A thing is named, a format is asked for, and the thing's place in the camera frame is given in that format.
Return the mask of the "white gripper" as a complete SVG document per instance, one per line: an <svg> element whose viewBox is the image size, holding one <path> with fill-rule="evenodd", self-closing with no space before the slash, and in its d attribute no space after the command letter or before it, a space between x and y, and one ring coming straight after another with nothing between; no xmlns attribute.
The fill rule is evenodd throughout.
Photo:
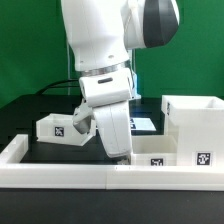
<svg viewBox="0 0 224 224"><path fill-rule="evenodd" d="M132 151L129 100L131 99L131 71L81 77L80 87L87 105L92 109L98 131L106 151L113 157ZM129 165L130 157L121 158L118 165Z"/></svg>

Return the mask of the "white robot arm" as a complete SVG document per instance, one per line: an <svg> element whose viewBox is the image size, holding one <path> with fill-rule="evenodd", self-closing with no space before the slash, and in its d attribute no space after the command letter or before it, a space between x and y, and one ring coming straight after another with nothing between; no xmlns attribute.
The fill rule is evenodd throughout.
<svg viewBox="0 0 224 224"><path fill-rule="evenodd" d="M132 152L129 100L134 81L128 52L170 42L179 27L176 0L61 0L67 40L83 96L73 125L94 119L106 151Z"/></svg>

